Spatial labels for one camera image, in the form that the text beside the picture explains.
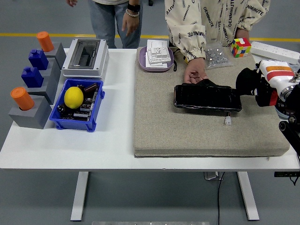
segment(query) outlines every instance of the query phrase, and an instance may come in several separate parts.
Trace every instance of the orange cylinder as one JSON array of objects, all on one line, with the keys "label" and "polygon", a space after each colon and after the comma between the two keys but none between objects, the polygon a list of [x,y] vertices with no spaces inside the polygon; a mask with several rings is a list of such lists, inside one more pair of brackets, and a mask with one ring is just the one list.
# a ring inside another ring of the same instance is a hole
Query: orange cylinder
[{"label": "orange cylinder", "polygon": [[54,49],[50,36],[46,31],[37,33],[37,39],[44,52],[49,52]]},{"label": "orange cylinder", "polygon": [[18,87],[10,92],[10,96],[15,100],[22,110],[29,110],[34,106],[34,101],[25,88]]}]

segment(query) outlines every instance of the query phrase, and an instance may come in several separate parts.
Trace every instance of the beige mat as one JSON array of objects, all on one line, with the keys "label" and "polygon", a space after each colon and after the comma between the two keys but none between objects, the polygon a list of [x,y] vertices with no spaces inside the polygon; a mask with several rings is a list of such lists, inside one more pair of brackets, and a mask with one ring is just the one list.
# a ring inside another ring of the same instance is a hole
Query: beige mat
[{"label": "beige mat", "polygon": [[[186,63],[175,54],[177,71],[144,71],[136,59],[134,149],[136,157],[265,157],[281,156],[289,143],[278,129],[279,117],[273,106],[259,107],[253,96],[241,96],[242,110],[231,114],[225,125],[225,112],[175,108],[174,86],[183,83]],[[252,56],[234,58],[229,48],[224,53],[231,67],[207,70],[214,83],[235,88],[239,72],[253,69]]]}]

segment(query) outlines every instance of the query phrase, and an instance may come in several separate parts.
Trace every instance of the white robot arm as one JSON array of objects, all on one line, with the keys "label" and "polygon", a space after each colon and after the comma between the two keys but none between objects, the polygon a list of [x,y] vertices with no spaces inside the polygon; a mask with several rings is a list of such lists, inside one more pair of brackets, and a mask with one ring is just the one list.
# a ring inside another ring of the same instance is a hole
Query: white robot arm
[{"label": "white robot arm", "polygon": [[294,73],[287,62],[262,60],[259,69],[271,87],[277,90],[279,98],[285,102],[293,88],[299,84],[298,73]]}]

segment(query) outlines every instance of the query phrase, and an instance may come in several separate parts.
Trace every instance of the purple tray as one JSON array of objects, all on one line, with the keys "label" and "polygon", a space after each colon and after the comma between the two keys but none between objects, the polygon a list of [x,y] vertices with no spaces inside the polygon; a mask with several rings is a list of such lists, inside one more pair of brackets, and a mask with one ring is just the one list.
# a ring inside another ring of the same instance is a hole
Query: purple tray
[{"label": "purple tray", "polygon": [[140,66],[146,70],[146,71],[149,71],[149,72],[164,72],[164,71],[167,71],[171,68],[171,66],[173,65],[173,62],[174,62],[174,56],[173,56],[173,52],[170,48],[168,48],[169,50],[169,54],[170,54],[170,57],[171,57],[171,62],[167,62],[167,68],[147,68],[146,67],[146,52],[147,52],[147,46],[143,47],[141,50],[140,50],[140,54],[139,54],[139,63],[140,63]]}]

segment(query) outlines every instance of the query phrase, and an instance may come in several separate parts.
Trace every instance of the jeans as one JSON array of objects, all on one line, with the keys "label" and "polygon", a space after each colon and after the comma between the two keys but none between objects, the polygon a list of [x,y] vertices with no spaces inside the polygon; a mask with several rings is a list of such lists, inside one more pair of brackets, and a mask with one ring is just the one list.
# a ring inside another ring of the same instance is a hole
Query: jeans
[{"label": "jeans", "polygon": [[119,5],[103,5],[89,0],[90,20],[97,39],[105,39],[108,48],[117,48],[114,43],[115,21],[123,48],[138,48],[142,31],[143,1],[140,0],[141,10],[139,27],[126,37],[127,29],[122,31],[123,16],[128,2]]}]

